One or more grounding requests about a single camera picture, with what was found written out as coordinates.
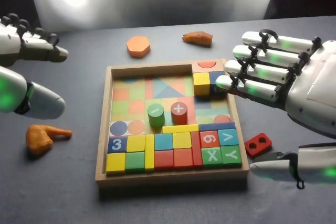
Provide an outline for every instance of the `orange hexagonal block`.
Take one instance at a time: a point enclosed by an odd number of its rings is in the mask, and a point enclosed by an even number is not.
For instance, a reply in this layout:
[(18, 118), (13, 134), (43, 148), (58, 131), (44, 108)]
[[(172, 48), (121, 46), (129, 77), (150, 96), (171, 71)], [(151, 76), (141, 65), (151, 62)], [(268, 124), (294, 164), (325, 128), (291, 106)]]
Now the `orange hexagonal block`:
[(132, 57), (142, 58), (151, 50), (149, 41), (144, 36), (134, 36), (126, 43), (127, 50)]

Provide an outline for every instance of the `plus sign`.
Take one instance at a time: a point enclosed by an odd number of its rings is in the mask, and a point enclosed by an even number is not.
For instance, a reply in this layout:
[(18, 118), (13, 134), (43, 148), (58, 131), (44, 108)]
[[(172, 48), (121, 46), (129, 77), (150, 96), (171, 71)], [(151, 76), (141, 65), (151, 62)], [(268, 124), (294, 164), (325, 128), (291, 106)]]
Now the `plus sign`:
[(177, 105), (177, 108), (174, 108), (174, 109), (177, 110), (177, 112), (179, 113), (180, 110), (183, 110), (184, 108), (183, 108), (183, 107), (180, 107), (180, 105), (178, 104), (178, 105)]

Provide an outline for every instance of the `tabletop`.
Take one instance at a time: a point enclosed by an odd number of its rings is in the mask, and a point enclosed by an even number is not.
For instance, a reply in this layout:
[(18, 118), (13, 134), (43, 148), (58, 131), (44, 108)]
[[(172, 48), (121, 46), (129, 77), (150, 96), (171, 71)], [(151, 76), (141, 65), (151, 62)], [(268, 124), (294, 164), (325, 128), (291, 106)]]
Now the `tabletop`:
[[(56, 120), (0, 114), (0, 223), (334, 223), (336, 186), (275, 182), (249, 173), (246, 181), (206, 182), (100, 191), (94, 180), (104, 78), (107, 66), (234, 59), (246, 31), (322, 41), (336, 39), (336, 16), (218, 24), (79, 31), (60, 35), (69, 50), (63, 63), (17, 61), (11, 69), (65, 100)], [(190, 31), (213, 35), (211, 48), (182, 42)], [(147, 36), (151, 52), (131, 58), (126, 42)], [(294, 123), (286, 112), (236, 98), (244, 140), (265, 132), (274, 151), (331, 142)], [(39, 159), (25, 146), (31, 124), (73, 131)]]

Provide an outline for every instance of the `blue circle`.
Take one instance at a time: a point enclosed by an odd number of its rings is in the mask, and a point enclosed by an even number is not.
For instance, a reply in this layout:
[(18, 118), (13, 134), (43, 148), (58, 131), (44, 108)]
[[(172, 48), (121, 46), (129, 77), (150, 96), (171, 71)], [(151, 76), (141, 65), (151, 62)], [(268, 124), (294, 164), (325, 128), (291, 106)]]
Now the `blue circle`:
[(127, 79), (122, 79), (121, 81), (123, 83), (127, 83), (127, 84), (132, 84), (135, 83), (136, 81), (138, 81), (139, 78), (127, 78)]
[(127, 131), (127, 124), (125, 122), (115, 122), (110, 127), (110, 132), (115, 136), (122, 136)]

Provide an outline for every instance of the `brown toy food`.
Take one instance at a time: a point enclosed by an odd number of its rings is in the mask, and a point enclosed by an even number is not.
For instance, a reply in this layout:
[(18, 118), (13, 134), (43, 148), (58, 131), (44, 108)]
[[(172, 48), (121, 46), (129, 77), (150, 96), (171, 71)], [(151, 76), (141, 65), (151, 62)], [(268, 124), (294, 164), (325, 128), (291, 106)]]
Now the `brown toy food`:
[(48, 125), (31, 125), (26, 133), (26, 144), (34, 155), (41, 155), (53, 145), (50, 136), (72, 136), (72, 131), (62, 130)]
[(211, 46), (212, 43), (212, 35), (207, 34), (203, 31), (193, 31), (192, 33), (188, 33), (182, 36), (184, 42), (192, 43), (201, 46)]
[(132, 57), (142, 58), (145, 57), (151, 50), (149, 41), (144, 36), (134, 36), (126, 43), (127, 50)]

